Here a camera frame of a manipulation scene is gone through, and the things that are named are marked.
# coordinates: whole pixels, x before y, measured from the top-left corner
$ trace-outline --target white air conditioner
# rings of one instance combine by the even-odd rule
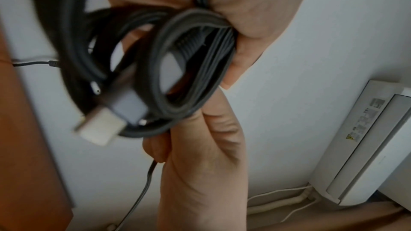
[[[309,183],[340,205],[365,202],[411,152],[411,89],[370,80]]]

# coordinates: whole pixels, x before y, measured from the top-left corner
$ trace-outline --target white cable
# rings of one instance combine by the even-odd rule
[[[316,200],[314,200],[313,202],[311,202],[311,203],[309,203],[309,204],[307,204],[307,205],[305,205],[304,207],[301,207],[301,208],[297,208],[297,209],[294,209],[293,211],[291,211],[283,220],[281,220],[281,222],[280,223],[282,223],[282,222],[284,222],[284,221],[286,221],[289,217],[291,217],[291,215],[292,214],[294,214],[295,212],[297,212],[297,211],[300,211],[300,210],[303,210],[303,209],[306,209],[306,208],[308,208],[309,206],[311,206],[311,205],[314,205],[315,203],[318,203],[318,202],[320,202],[320,200],[321,199],[316,199]]]
[[[296,196],[294,198],[286,198],[286,199],[273,201],[273,202],[259,205],[259,206],[248,207],[247,215],[258,214],[258,213],[266,212],[266,211],[279,208],[279,207],[299,204],[303,202],[306,198],[308,198],[308,196],[312,193],[312,191],[313,191],[313,188],[309,187],[309,188],[306,188],[299,196]]]
[[[266,193],[262,193],[262,194],[258,194],[258,195],[255,195],[255,196],[249,197],[249,198],[248,198],[248,200],[247,200],[247,202],[248,202],[248,201],[250,201],[250,200],[252,200],[253,198],[258,198],[258,197],[262,197],[262,196],[266,196],[266,195],[274,194],[274,193],[277,193],[277,192],[282,192],[282,191],[293,191],[293,190],[304,190],[304,189],[311,188],[311,187],[312,187],[311,185],[308,185],[308,186],[305,186],[305,187],[299,187],[299,188],[290,188],[290,189],[283,189],[283,190],[275,190],[275,191],[270,191],[270,192],[266,192]]]

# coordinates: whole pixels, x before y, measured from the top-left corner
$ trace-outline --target white pipe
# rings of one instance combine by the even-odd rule
[[[309,187],[307,189],[305,189],[301,195],[294,197],[294,198],[286,198],[286,199],[282,199],[279,201],[273,201],[267,204],[263,204],[260,206],[254,206],[254,207],[248,207],[247,208],[247,215],[253,215],[253,214],[258,214],[258,213],[262,213],[262,212],[266,212],[278,207],[284,207],[284,206],[289,206],[289,205],[294,205],[294,204],[298,204],[301,203],[302,201],[304,201],[306,198],[308,198],[308,196],[311,194],[311,192],[313,191],[312,187]]]

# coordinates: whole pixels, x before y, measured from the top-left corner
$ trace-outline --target wooden panel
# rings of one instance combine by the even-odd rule
[[[72,212],[0,32],[0,230],[63,231]]]

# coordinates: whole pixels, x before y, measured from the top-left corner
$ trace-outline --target brown wooden furniture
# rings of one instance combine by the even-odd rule
[[[64,231],[72,219],[0,32],[0,230]]]

